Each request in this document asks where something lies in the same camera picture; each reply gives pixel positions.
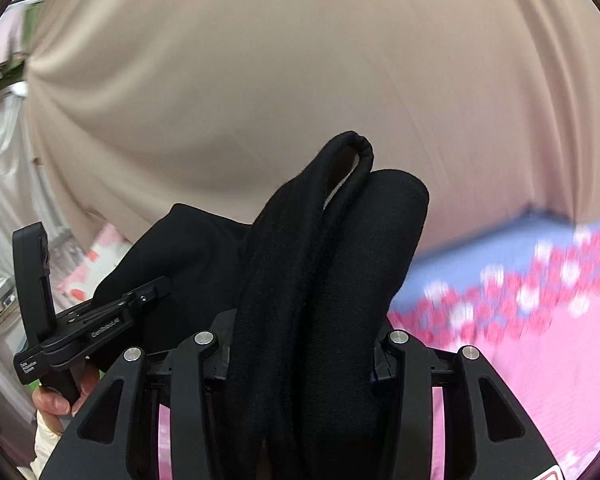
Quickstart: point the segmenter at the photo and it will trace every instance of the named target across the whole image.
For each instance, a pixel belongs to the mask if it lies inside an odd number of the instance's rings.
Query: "pink bedsheet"
[[[575,480],[600,450],[600,232],[536,245],[526,274],[490,266],[476,286],[433,283],[392,324],[429,346],[477,346]],[[434,396],[432,478],[443,478],[442,395]]]

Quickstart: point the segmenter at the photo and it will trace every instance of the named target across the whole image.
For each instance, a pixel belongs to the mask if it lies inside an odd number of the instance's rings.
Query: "white curtain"
[[[12,92],[0,99],[0,279],[13,276],[13,231],[41,221],[51,247],[51,281],[55,285],[75,269],[84,255],[57,210],[44,175],[33,163],[26,115],[22,110],[26,85],[20,87],[12,87]],[[55,287],[52,290],[56,310],[71,306],[71,302]],[[22,323],[18,311],[5,320],[5,326],[16,323],[20,326]],[[16,350],[7,349],[11,355],[2,355],[4,349],[0,350],[0,391],[17,412],[31,422],[34,409],[29,391],[26,386],[19,384],[8,368]]]
[[[20,384],[0,359],[0,392],[27,422],[33,422],[36,410],[31,403],[27,386]]]
[[[13,275],[11,235],[42,221],[49,240],[66,230],[40,175],[32,163],[27,127],[21,108],[24,97],[0,99],[0,276]]]

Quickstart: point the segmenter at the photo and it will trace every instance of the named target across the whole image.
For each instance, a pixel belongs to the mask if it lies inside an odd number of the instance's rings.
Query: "beige curtain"
[[[48,0],[29,119],[72,230],[250,222],[345,130],[431,194],[422,248],[529,205],[600,216],[590,0]]]

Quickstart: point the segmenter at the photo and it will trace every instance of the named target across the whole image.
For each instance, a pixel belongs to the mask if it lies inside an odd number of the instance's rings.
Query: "finger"
[[[68,400],[44,386],[38,386],[33,390],[31,398],[33,405],[40,412],[47,412],[52,415],[68,415],[71,411]]]
[[[82,373],[80,389],[82,390],[83,394],[87,396],[93,391],[98,382],[100,382],[100,371],[87,359],[84,372]]]
[[[60,423],[60,420],[53,414],[47,412],[40,412],[40,416],[42,416],[42,420],[45,421],[46,426],[53,431],[55,434],[62,434],[64,428]]]
[[[71,414],[73,416],[75,416],[75,414],[78,413],[78,410],[82,407],[84,401],[87,400],[87,397],[87,395],[83,395],[80,397],[80,399],[74,402],[74,405],[71,407]]]

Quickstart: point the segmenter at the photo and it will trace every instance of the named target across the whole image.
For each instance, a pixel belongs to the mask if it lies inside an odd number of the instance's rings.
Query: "blue fabric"
[[[600,229],[600,221],[587,225]],[[426,285],[435,281],[465,290],[480,283],[480,272],[488,265],[505,270],[527,272],[536,244],[545,240],[558,247],[573,244],[574,226],[562,218],[530,211],[504,224],[494,232],[446,250],[416,257],[407,277],[395,295],[391,309],[401,314],[410,311],[422,298]]]

